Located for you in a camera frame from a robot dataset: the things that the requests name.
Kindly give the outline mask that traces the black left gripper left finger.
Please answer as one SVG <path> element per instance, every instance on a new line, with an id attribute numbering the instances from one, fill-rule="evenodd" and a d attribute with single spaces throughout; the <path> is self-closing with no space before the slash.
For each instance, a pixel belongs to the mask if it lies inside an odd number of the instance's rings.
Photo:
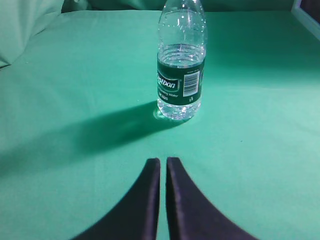
<path id="1" fill-rule="evenodd" d="M 155 240 L 160 209 L 161 163 L 149 158 L 124 197 L 75 240 Z"/>

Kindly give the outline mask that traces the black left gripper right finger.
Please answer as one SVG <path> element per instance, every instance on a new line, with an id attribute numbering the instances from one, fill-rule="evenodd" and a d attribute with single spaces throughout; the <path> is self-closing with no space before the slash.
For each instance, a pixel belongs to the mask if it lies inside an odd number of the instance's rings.
<path id="1" fill-rule="evenodd" d="M 166 214 L 171 240 L 256 239 L 203 195 L 178 157 L 166 161 Z"/>

